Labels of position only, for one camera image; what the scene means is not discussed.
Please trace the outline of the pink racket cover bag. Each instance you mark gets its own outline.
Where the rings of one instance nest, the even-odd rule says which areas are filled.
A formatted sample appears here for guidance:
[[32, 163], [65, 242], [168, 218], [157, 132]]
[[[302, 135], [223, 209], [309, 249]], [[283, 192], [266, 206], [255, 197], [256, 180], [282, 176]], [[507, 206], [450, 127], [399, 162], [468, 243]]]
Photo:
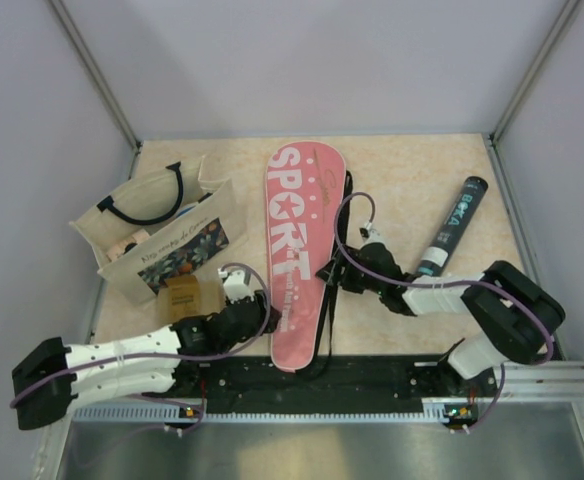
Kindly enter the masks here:
[[281, 313], [270, 355], [283, 372], [308, 372], [320, 351], [332, 289], [316, 273], [332, 259], [334, 218], [350, 191], [345, 159], [326, 143], [295, 141], [268, 160], [268, 282]]

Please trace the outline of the black shuttlecock tube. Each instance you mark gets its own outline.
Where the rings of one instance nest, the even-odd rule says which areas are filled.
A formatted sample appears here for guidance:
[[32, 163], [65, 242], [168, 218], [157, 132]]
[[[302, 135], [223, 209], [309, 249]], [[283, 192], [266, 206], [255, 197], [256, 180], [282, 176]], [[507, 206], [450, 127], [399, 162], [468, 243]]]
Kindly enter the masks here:
[[418, 275], [438, 277], [442, 274], [488, 188], [487, 181], [481, 177], [465, 179], [440, 228], [421, 256]]

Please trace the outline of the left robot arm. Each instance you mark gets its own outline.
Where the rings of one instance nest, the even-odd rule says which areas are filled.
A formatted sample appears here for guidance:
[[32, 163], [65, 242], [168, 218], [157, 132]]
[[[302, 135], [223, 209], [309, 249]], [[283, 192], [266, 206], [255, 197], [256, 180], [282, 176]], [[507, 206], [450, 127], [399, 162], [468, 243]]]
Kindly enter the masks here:
[[281, 313], [257, 290], [216, 313], [101, 344], [37, 345], [11, 372], [10, 403], [22, 431], [49, 426], [87, 405], [136, 394], [188, 396], [203, 363], [226, 359], [273, 332]]

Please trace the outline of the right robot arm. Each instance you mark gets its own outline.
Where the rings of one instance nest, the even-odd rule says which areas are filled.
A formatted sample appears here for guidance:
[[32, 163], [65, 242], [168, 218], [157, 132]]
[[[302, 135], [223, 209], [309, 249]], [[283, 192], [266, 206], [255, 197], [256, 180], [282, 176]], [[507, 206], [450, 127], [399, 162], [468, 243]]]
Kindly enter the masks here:
[[479, 374], [507, 361], [545, 361], [566, 318], [558, 301], [503, 260], [469, 279], [414, 276], [401, 270], [383, 243], [374, 241], [360, 249], [340, 248], [316, 277], [351, 293], [374, 292], [395, 314], [471, 316], [481, 332], [451, 347], [438, 372], [441, 388], [453, 396], [470, 389]]

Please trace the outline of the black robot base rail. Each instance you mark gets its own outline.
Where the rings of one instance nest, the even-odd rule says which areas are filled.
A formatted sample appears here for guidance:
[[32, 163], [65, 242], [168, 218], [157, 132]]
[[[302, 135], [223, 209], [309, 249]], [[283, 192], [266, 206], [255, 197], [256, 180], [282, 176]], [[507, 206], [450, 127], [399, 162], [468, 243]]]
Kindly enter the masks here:
[[490, 374], [465, 380], [437, 355], [321, 356], [285, 373], [265, 356], [235, 356], [179, 367], [165, 393], [146, 397], [206, 400], [212, 414], [416, 413], [424, 398], [487, 398]]

